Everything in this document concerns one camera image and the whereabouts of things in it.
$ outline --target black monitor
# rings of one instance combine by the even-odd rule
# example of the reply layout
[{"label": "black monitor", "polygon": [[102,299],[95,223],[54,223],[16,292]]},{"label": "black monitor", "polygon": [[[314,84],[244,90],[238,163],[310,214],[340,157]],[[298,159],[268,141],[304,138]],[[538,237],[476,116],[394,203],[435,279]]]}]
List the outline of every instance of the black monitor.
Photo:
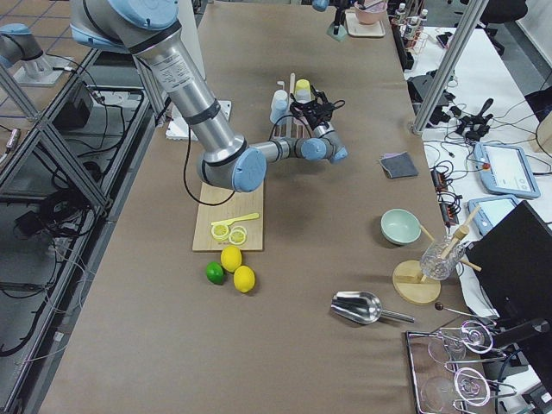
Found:
[{"label": "black monitor", "polygon": [[[507,329],[536,318],[552,324],[552,230],[526,201],[467,250],[477,278]],[[552,392],[552,331],[520,341]]]}]

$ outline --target gray floor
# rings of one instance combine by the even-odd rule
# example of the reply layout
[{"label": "gray floor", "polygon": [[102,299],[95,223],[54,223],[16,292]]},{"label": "gray floor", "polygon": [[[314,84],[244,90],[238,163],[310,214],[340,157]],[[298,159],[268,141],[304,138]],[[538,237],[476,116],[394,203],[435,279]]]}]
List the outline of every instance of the gray floor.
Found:
[{"label": "gray floor", "polygon": [[[443,27],[453,27],[461,18],[455,12],[466,8],[458,0],[425,0],[425,7],[428,26]],[[502,60],[524,95],[552,85],[552,69],[515,22],[491,27],[499,30],[496,39],[505,46]]]}]

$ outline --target office chair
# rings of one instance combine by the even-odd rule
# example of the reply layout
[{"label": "office chair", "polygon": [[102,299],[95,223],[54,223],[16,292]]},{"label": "office chair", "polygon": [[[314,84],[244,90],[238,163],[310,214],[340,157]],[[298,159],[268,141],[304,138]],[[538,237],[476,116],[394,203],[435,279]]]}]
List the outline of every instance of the office chair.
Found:
[{"label": "office chair", "polygon": [[[526,0],[489,0],[488,5],[481,15],[480,21],[483,25],[489,40],[492,45],[497,49],[499,55],[504,54],[504,46],[495,39],[497,34],[496,28],[489,28],[490,23],[502,24],[508,22],[515,22],[521,19],[527,14]],[[469,0],[460,0],[462,4],[468,4]]]}]

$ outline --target tablet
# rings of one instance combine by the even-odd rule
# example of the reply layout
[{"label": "tablet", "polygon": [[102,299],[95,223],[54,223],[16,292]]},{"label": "tablet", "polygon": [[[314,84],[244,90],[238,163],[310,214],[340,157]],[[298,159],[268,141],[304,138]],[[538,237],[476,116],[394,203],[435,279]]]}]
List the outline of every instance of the tablet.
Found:
[{"label": "tablet", "polygon": [[491,194],[513,194],[521,198],[541,197],[522,148],[477,142],[474,156],[477,161],[490,166],[480,169],[480,178]]},{"label": "tablet", "polygon": [[493,196],[487,198],[475,198],[467,202],[467,209],[474,211],[475,207],[481,206],[474,217],[474,223],[481,235],[486,235],[494,226],[502,221],[510,211],[514,210],[519,200],[516,196],[505,194],[504,196]]}]

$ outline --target folded cloth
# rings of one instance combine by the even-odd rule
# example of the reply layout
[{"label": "folded cloth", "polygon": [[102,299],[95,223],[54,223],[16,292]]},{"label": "folded cloth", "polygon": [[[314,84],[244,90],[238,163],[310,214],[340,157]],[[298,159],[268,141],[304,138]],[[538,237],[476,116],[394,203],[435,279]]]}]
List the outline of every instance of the folded cloth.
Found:
[{"label": "folded cloth", "polygon": [[418,175],[412,158],[406,151],[400,154],[384,154],[379,159],[379,163],[390,179],[416,177]]}]

